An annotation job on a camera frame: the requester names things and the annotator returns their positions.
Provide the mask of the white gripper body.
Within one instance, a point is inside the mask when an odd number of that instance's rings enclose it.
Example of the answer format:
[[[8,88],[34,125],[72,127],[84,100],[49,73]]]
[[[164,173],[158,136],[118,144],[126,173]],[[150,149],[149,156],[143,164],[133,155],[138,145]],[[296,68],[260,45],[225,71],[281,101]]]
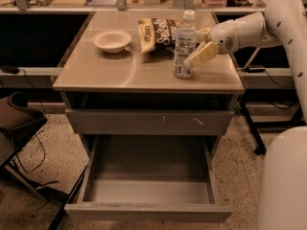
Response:
[[[238,26],[235,20],[227,20],[215,25],[211,29],[210,38],[218,44],[220,55],[234,53],[239,50]]]

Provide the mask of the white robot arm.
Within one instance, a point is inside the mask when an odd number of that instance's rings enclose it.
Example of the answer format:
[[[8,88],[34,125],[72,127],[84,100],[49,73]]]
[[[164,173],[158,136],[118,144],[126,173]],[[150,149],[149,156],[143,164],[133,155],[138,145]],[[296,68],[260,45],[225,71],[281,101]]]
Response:
[[[289,68],[282,81],[293,90],[307,122],[307,19],[302,0],[269,0],[262,12],[198,31],[200,46],[184,66],[247,47],[282,46]],[[307,126],[291,127],[270,143],[263,160],[257,230],[307,230]]]

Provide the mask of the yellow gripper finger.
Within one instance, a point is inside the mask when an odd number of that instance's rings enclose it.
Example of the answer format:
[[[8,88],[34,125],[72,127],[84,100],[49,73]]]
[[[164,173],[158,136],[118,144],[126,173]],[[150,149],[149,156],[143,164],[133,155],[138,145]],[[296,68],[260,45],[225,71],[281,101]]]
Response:
[[[192,69],[211,60],[218,53],[219,45],[216,42],[202,42],[198,48],[192,54],[190,54],[186,60],[184,60],[184,66],[188,69]]]
[[[205,28],[205,29],[201,29],[201,30],[196,31],[196,41],[198,43],[209,42],[211,40],[210,32],[211,32],[210,28]]]

